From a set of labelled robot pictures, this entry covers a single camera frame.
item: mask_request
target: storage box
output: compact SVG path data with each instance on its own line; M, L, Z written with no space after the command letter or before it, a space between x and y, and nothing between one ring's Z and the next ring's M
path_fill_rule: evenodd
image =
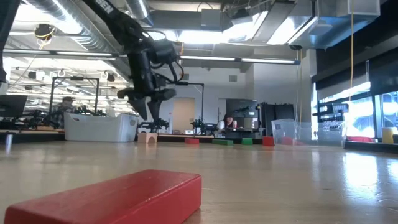
M134 141L139 119L126 114L111 118L65 113L63 117L66 140L99 142Z
M346 141L344 122L312 124L280 119L272 121L272 132L275 145L344 147Z

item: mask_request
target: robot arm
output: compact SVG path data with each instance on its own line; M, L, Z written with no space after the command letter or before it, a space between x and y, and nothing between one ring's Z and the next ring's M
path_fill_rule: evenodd
M154 120L159 118L160 104L175 96L174 89L156 90L168 83L177 83L177 75L172 66L177 54L171 42L167 39L154 41L137 21L127 14L117 10L108 0L83 0L109 27L115 39L124 47L127 54L131 79L134 89L128 88L118 92L119 98L129 97L129 103L146 120L146 97L149 110ZM167 64L172 71L174 81L152 71Z

